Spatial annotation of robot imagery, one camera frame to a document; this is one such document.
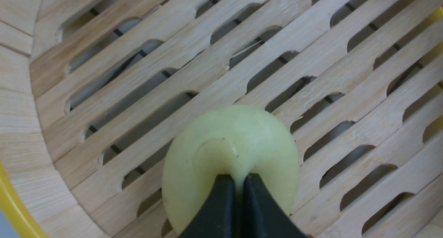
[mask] light wood surface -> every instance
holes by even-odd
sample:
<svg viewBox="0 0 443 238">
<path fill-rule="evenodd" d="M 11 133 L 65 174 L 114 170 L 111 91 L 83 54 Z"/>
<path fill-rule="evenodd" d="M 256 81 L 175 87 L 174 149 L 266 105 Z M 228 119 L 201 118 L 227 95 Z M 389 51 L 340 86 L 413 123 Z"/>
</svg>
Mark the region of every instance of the light wood surface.
<svg viewBox="0 0 443 238">
<path fill-rule="evenodd" d="M 106 238 L 55 170 L 41 133 L 28 59 L 39 5 L 40 0 L 0 2 L 0 161 L 49 237 Z"/>
<path fill-rule="evenodd" d="M 51 238 L 176 238 L 164 154 L 229 104 L 292 130 L 304 232 L 443 237 L 443 0 L 101 1 L 0 0 L 0 160 Z"/>
</svg>

